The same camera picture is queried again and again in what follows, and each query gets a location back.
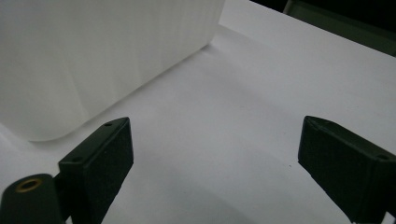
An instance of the screw hole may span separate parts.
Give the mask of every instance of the screw hole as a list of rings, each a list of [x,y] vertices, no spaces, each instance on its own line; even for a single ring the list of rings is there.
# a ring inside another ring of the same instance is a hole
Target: screw hole
[[[79,161],[82,161],[82,157],[75,157],[72,160],[72,162],[79,162]]]
[[[32,189],[36,189],[38,186],[40,186],[42,183],[41,179],[28,179],[25,180],[23,182],[21,182],[15,191],[17,191],[18,193],[24,193],[27,191],[30,191]]]
[[[381,159],[381,160],[384,160],[384,161],[389,160],[389,157],[387,157],[386,155],[378,155],[377,157],[378,157],[379,159]]]

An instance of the white plastic container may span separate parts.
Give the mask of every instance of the white plastic container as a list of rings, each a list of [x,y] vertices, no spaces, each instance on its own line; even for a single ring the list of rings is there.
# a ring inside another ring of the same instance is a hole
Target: white plastic container
[[[224,0],[0,1],[0,122],[72,132],[205,46]]]

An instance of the white table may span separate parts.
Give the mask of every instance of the white table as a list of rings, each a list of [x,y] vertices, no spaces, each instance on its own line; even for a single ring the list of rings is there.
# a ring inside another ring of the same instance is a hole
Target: white table
[[[0,126],[0,190],[130,117],[134,167],[104,223],[348,223],[297,162],[305,115],[396,153],[396,59],[248,0],[212,43],[58,140]]]

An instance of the white surface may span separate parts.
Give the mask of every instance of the white surface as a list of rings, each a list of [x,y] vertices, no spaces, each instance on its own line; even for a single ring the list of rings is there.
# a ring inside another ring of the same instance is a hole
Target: white surface
[[[72,132],[213,37],[224,0],[0,2],[0,122]]]
[[[128,116],[135,164],[104,223],[349,223],[297,163],[305,115],[396,153],[396,60],[228,0],[212,43],[71,134],[30,143],[0,126],[0,189]]]

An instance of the mounting hole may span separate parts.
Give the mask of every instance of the mounting hole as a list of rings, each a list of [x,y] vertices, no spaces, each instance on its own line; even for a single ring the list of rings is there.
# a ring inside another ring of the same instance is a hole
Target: mounting hole
[[[28,192],[30,190],[36,189],[38,186],[41,185],[42,182],[43,181],[38,178],[32,178],[32,179],[25,180],[17,186],[15,191],[17,191],[18,193]]]
[[[389,160],[389,157],[386,156],[386,155],[377,155],[377,157],[378,157],[379,159],[381,159],[381,160],[384,160],[384,161]]]
[[[72,160],[72,162],[80,162],[80,161],[82,161],[82,157],[75,157]]]

